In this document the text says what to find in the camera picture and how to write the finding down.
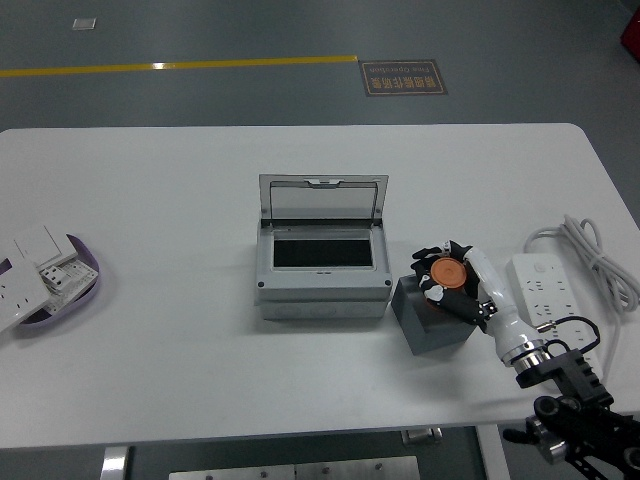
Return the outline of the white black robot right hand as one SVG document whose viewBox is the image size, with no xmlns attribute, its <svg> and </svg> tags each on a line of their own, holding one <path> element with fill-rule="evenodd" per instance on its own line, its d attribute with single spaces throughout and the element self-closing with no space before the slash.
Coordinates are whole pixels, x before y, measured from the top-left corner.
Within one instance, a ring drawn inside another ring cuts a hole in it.
<svg viewBox="0 0 640 480">
<path fill-rule="evenodd" d="M 527 363 L 549 358 L 540 334 L 521 319 L 513 296 L 479 248 L 449 240 L 412 258 L 426 301 L 491 336 L 505 366 L 524 370 Z"/>
</svg>

